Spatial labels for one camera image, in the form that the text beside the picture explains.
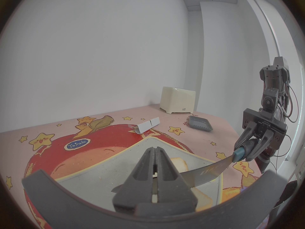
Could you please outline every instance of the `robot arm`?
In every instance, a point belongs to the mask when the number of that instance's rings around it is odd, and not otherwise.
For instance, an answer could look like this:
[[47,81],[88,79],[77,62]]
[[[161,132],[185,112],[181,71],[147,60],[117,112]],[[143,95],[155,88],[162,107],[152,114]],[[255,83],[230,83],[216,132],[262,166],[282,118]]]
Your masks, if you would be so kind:
[[260,77],[264,81],[262,108],[259,111],[244,111],[242,127],[245,130],[235,143],[234,150],[243,148],[243,158],[246,158],[246,161],[255,159],[263,173],[287,132],[285,119],[291,97],[290,74],[286,60],[283,57],[275,57],[273,65],[261,69]]

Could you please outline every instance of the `twinkle logo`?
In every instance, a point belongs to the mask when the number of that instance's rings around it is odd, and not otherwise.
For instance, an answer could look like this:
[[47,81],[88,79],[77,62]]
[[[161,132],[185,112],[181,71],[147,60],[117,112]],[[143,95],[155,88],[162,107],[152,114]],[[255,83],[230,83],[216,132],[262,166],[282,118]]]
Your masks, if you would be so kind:
[[81,147],[86,146],[88,143],[90,143],[90,139],[87,139],[87,138],[74,140],[73,142],[70,142],[65,145],[65,150],[70,151],[70,150],[79,149]]

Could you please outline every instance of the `camera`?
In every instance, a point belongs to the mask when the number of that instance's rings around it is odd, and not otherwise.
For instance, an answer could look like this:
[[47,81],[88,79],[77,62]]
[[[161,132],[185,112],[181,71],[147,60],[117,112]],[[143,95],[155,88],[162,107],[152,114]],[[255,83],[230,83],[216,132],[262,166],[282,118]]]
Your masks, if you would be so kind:
[[274,113],[278,105],[278,89],[267,88],[263,92],[262,106],[264,111],[268,113]]

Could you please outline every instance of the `yellow star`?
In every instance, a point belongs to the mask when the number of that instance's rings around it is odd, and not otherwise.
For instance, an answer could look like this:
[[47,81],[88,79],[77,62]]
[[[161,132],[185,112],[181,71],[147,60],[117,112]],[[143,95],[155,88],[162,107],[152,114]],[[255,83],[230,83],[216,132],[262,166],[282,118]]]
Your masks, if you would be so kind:
[[219,153],[219,152],[216,152],[216,157],[217,158],[220,158],[221,160],[223,160],[223,159],[225,159],[226,158],[226,156],[225,156],[225,154],[224,153]]
[[35,139],[31,140],[29,144],[33,145],[33,151],[35,151],[39,149],[41,146],[51,145],[52,144],[51,138],[54,136],[55,134],[46,135],[44,133],[40,133]]
[[96,118],[90,118],[89,116],[85,116],[84,118],[81,119],[77,119],[78,120],[78,124],[82,124],[82,123],[91,123],[92,121],[94,121]]
[[127,116],[127,117],[123,117],[123,119],[124,119],[124,120],[131,120],[132,118],[130,118],[130,117]]
[[180,127],[172,127],[172,126],[170,126],[170,129],[168,131],[175,133],[176,135],[180,135],[180,133],[185,133],[184,131],[181,130]]
[[23,142],[26,141],[26,140],[27,140],[27,135],[26,135],[26,136],[22,136],[21,139],[20,139],[19,141],[23,143]]
[[237,162],[234,166],[234,169],[239,170],[245,177],[248,177],[249,173],[254,173],[254,171],[249,167],[248,162]]
[[11,177],[6,177],[6,185],[11,189],[12,185],[12,178]]

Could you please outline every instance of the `white wall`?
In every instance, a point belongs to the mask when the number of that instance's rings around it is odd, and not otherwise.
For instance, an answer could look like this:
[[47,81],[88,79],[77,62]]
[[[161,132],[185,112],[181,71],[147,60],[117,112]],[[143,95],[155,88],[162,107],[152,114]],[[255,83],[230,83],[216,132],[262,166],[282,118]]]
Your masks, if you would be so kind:
[[260,23],[247,2],[201,2],[204,60],[197,110],[226,119],[241,134],[246,108],[260,107],[259,70],[269,64]]
[[272,31],[263,13],[254,0],[238,0],[238,7],[243,18],[245,38],[250,52],[248,67],[252,68],[249,102],[247,108],[258,111],[261,108],[264,82],[260,78],[260,70],[273,64],[277,57],[276,44]]
[[0,132],[159,103],[187,45],[183,0],[24,0],[0,37]]
[[189,11],[188,55],[186,62],[184,89],[196,91],[195,110],[200,95],[204,38],[201,11]]

